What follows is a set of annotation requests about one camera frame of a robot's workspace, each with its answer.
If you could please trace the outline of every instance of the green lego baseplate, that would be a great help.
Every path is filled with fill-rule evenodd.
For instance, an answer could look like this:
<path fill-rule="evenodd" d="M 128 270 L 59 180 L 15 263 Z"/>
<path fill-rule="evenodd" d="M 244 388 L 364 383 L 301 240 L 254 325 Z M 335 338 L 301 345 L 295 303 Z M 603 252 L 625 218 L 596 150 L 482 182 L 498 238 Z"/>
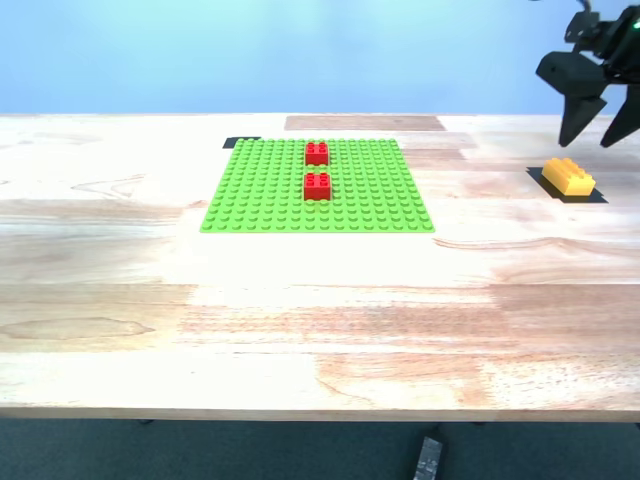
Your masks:
<path fill-rule="evenodd" d="M 305 145 L 326 142 L 329 165 L 305 165 Z M 328 172 L 331 200 L 303 199 L 306 173 Z M 435 231 L 395 140 L 239 140 L 200 229 L 203 233 Z"/>

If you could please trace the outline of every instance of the red lego brick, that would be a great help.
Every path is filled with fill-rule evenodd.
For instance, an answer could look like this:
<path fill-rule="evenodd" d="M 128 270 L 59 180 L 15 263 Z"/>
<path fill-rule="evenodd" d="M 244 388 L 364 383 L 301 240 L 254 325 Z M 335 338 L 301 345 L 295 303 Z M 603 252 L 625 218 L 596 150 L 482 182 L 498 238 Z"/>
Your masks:
<path fill-rule="evenodd" d="M 307 143 L 304 149 L 305 165 L 329 165 L 329 147 L 326 143 Z"/>
<path fill-rule="evenodd" d="M 328 173 L 307 173 L 304 176 L 305 200 L 331 200 L 331 177 Z"/>

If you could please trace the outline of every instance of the tabletop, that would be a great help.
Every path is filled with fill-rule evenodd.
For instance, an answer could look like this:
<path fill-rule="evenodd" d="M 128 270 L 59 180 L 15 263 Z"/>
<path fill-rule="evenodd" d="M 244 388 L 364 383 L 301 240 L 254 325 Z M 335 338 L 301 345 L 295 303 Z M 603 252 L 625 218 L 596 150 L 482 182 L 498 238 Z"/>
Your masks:
<path fill-rule="evenodd" d="M 640 421 L 640 136 L 555 116 L 0 117 L 0 415 Z M 204 234 L 227 137 L 395 139 L 435 233 Z M 527 173 L 571 157 L 606 203 Z"/>

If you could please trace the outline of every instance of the yellow lego brick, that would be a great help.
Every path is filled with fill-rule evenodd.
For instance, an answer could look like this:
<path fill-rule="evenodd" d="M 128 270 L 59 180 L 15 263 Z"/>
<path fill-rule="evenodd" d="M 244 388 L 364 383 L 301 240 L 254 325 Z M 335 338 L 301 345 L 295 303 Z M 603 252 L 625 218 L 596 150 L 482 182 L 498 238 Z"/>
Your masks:
<path fill-rule="evenodd" d="M 573 163 L 570 158 L 549 160 L 542 169 L 542 176 L 563 195 L 589 196 L 596 186 L 593 177 Z"/>

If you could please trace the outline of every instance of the gray floor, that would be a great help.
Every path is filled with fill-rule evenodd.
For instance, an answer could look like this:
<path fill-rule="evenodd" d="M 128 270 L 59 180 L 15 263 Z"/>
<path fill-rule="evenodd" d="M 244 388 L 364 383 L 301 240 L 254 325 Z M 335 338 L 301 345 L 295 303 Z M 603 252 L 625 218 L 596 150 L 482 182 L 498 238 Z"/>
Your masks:
<path fill-rule="evenodd" d="M 0 479 L 410 480 L 434 424 L 0 420 Z M 633 480 L 640 430 L 444 424 L 443 480 Z"/>

